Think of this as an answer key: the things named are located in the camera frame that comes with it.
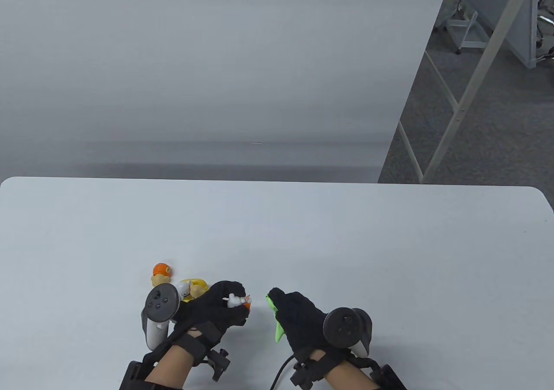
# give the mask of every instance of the orange toy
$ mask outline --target orange toy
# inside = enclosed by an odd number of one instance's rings
[[[158,263],[156,266],[154,266],[154,270],[152,271],[152,275],[164,275],[171,277],[171,267],[169,267],[165,263]]]
[[[165,263],[158,263],[154,266],[152,277],[150,278],[150,281],[152,281],[152,287],[156,287],[162,283],[171,283],[171,275],[171,267]]]

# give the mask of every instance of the plastic toy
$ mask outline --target plastic toy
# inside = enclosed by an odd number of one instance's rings
[[[156,287],[163,283],[171,283],[172,274],[173,271],[171,267],[169,267],[165,263],[158,263],[156,266],[154,266],[152,277],[150,278],[150,281],[152,281],[152,286]]]
[[[150,278],[152,287],[163,285],[164,283],[171,283],[172,275],[173,271],[168,264],[158,263],[154,266],[152,277]],[[206,293],[206,291],[209,290],[209,285],[202,279],[184,279],[176,285],[176,288],[180,299],[184,302],[188,302]]]
[[[227,307],[228,308],[234,308],[239,305],[244,305],[245,307],[250,310],[252,299],[250,298],[250,295],[247,297],[236,297],[234,293],[230,293],[229,297],[224,297],[224,301],[227,301]]]

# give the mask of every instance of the green toy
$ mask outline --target green toy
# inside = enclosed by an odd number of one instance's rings
[[[277,314],[277,308],[275,307],[275,304],[273,303],[271,298],[266,295],[265,299],[267,299],[267,303],[269,303],[269,307],[271,308],[271,310],[273,310],[273,312]],[[281,338],[283,338],[283,335],[285,335],[285,330],[283,329],[279,321],[277,321],[277,317],[275,317],[275,321],[277,322],[277,328],[275,329],[275,342],[279,342]]]

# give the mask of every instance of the hand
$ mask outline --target hand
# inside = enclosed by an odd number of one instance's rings
[[[228,308],[227,301],[223,298],[229,297],[230,293],[239,297],[246,295],[241,283],[223,280],[213,284],[201,297],[181,303],[178,312],[173,317],[176,324],[174,331],[168,336],[168,340],[174,342],[190,329],[206,322],[213,324],[220,336],[227,332],[230,326],[243,326],[250,311],[244,305]],[[217,345],[219,341],[220,338],[215,342],[210,341],[210,348]]]
[[[267,296],[277,308],[275,319],[283,327],[297,359],[300,354],[303,358],[321,358],[321,351],[338,362],[346,359],[350,350],[331,346],[323,335],[323,321],[327,314],[317,309],[302,293],[285,293],[274,287]]]

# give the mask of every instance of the white toy figure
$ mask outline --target white toy figure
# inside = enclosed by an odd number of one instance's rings
[[[181,300],[185,300],[190,295],[191,284],[190,280],[182,280],[175,286]]]
[[[248,295],[247,297],[236,297],[234,293],[229,293],[229,297],[224,297],[223,300],[227,301],[228,308],[234,308],[239,305],[246,305],[246,307],[250,309],[250,304],[252,302],[252,299],[250,299],[250,295]]]

